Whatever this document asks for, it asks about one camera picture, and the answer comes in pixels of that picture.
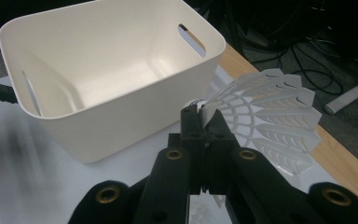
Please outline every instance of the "wooden table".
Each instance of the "wooden table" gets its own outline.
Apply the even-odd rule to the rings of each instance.
[[[227,45],[220,65],[232,76],[257,71],[231,46]],[[324,128],[318,125],[321,143],[312,151],[312,157],[343,187],[358,195],[358,160]]]

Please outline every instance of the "mounting hole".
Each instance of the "mounting hole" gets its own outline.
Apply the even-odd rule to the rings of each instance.
[[[290,213],[290,218],[295,222],[295,223],[306,223],[307,220],[304,218],[303,215],[301,215],[298,212],[292,212]]]
[[[252,161],[257,157],[255,155],[255,153],[250,150],[242,150],[239,154],[240,154],[241,158],[248,160],[248,161]]]
[[[96,195],[98,203],[111,203],[120,195],[120,189],[116,185],[109,185],[100,189]]]
[[[152,220],[155,222],[163,222],[165,220],[167,220],[167,213],[162,212],[162,211],[158,211],[153,213],[152,215]]]
[[[351,205],[351,198],[338,189],[323,189],[322,195],[330,203],[334,203],[339,206]]]
[[[165,156],[168,159],[175,161],[181,159],[183,157],[183,153],[178,149],[171,149],[165,154]]]

